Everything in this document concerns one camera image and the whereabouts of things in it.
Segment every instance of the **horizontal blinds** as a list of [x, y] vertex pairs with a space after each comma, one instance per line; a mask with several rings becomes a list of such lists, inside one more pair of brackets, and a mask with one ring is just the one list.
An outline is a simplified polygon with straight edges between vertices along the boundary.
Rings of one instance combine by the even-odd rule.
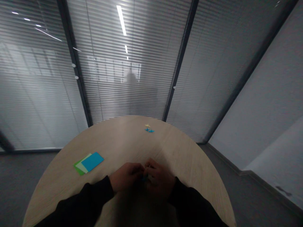
[[87, 128], [56, 0], [0, 1], [0, 127], [17, 150]]
[[68, 1], [94, 124], [123, 115], [163, 118], [190, 4]]
[[284, 4], [200, 0], [168, 123], [205, 142]]

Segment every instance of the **light green paper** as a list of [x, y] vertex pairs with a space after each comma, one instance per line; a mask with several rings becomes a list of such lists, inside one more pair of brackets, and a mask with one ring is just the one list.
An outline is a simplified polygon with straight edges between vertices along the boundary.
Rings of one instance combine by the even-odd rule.
[[79, 173], [79, 175], [82, 176], [82, 175], [84, 175], [85, 173], [84, 173], [82, 170], [80, 170], [79, 168], [76, 167], [76, 165], [77, 165], [79, 162], [81, 162], [81, 160], [78, 161], [78, 162], [76, 162], [76, 163], [74, 164], [74, 168], [75, 168], [76, 171]]
[[85, 160], [85, 159], [87, 159], [89, 156], [91, 156], [92, 154], [90, 153], [90, 154], [88, 154], [88, 156], [86, 156], [84, 159], [82, 159], [77, 165], [76, 165], [76, 167], [78, 168], [78, 169], [80, 169], [82, 172], [84, 172], [84, 173], [88, 173], [88, 171], [87, 171], [87, 169], [84, 167], [84, 165], [82, 164], [82, 162], [83, 162], [83, 160]]

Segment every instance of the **person's right hand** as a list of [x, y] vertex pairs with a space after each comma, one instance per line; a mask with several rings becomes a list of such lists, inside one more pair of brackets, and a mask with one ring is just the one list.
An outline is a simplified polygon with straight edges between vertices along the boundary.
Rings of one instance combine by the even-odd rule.
[[145, 163], [145, 168], [143, 175], [149, 174], [153, 177], [152, 182], [149, 179], [147, 181], [147, 190], [156, 196], [167, 199], [176, 182], [174, 175], [151, 158]]

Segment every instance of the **blue paper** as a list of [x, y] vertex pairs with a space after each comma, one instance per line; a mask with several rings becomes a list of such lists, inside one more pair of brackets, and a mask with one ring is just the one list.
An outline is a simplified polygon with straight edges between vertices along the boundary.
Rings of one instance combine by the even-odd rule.
[[102, 158], [97, 152], [93, 153], [91, 156], [89, 156], [87, 159], [82, 161], [82, 165], [87, 169], [87, 171], [91, 171], [93, 168], [95, 168], [97, 165], [99, 165], [101, 162], [103, 162], [104, 158]]

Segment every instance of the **black jacket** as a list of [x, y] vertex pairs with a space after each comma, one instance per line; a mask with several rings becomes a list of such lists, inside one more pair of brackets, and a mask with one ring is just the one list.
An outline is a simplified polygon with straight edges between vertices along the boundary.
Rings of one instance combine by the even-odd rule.
[[[56, 210], [36, 227], [93, 227], [103, 205], [113, 197], [108, 176], [93, 185], [86, 183], [79, 194], [60, 201]], [[227, 226], [197, 190], [186, 187], [177, 177], [168, 202], [176, 208], [180, 226]]]

